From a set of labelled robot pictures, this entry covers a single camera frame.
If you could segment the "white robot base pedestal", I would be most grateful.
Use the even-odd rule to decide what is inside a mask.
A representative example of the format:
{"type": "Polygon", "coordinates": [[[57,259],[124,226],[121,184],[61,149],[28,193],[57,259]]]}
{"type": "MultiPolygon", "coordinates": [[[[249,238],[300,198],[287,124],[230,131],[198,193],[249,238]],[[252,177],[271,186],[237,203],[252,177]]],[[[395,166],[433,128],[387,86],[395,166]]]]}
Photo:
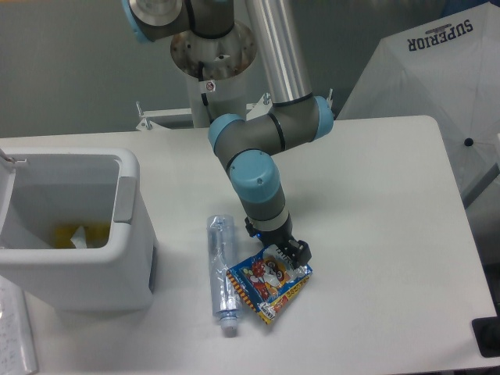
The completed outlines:
{"type": "Polygon", "coordinates": [[[257,47],[249,27],[240,21],[218,39],[192,31],[173,36],[170,53],[187,81],[193,125],[209,127],[225,114],[246,117],[246,76],[257,47]]]}

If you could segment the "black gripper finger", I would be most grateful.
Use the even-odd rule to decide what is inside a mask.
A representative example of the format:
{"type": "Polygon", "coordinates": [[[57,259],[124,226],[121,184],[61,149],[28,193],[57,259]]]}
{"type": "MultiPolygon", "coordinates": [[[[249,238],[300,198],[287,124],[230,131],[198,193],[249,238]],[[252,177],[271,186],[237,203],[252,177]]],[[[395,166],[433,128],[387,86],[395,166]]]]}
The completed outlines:
{"type": "Polygon", "coordinates": [[[311,251],[305,241],[289,239],[288,242],[279,244],[278,248],[293,269],[306,266],[311,259],[311,251]]]}

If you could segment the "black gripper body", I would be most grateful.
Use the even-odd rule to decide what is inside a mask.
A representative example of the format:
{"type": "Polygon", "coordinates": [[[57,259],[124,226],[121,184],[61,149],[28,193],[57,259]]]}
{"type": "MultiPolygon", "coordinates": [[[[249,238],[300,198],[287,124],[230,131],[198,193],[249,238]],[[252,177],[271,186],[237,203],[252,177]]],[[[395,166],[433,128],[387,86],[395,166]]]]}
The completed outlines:
{"type": "Polygon", "coordinates": [[[294,245],[296,240],[292,236],[292,221],[290,213],[286,216],[279,215],[271,221],[271,228],[266,221],[252,220],[250,217],[245,218],[245,228],[252,238],[258,238],[263,245],[276,245],[280,250],[290,252],[291,245],[294,245]]]}

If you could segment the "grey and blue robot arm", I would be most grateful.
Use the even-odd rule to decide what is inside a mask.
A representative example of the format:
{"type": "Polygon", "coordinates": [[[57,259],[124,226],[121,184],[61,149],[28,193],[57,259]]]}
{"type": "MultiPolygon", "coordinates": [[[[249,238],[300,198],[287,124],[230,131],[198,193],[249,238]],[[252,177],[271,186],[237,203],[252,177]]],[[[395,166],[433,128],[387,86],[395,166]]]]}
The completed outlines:
{"type": "Polygon", "coordinates": [[[246,25],[234,18],[231,1],[125,1],[122,7],[137,39],[171,38],[173,61],[195,80],[209,142],[245,210],[249,235],[277,246],[293,267],[307,264],[311,252],[293,237],[273,155],[327,135],[334,116],[329,102],[312,92],[290,2],[246,2],[246,25]],[[242,75],[256,56],[271,109],[247,120],[216,108],[223,82],[242,75]]]}

